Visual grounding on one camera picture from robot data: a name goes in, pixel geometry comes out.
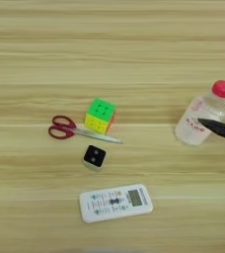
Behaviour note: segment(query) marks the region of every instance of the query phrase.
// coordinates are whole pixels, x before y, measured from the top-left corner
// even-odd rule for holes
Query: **plastic bottle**
[[[225,118],[225,81],[216,81],[211,92],[192,100],[175,129],[175,135],[181,142],[200,145],[211,131],[198,122],[198,118],[222,122]]]

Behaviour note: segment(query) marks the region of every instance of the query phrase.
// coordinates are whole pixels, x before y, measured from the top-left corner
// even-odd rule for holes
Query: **remote control button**
[[[110,204],[119,204],[119,199],[115,199],[115,200],[110,200]]]

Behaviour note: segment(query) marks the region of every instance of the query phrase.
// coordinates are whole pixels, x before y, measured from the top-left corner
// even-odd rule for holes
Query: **small black cube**
[[[89,145],[84,156],[84,163],[89,168],[100,170],[106,157],[106,154],[107,153],[99,147]]]

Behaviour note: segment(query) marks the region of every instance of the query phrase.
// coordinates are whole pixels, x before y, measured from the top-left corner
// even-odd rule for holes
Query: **white remote control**
[[[82,217],[91,223],[148,213],[153,205],[143,185],[111,188],[80,195]]]

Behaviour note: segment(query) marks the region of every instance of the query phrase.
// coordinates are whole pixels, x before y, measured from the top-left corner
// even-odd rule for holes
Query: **remote control display screen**
[[[132,205],[134,207],[142,206],[138,190],[128,191]]]

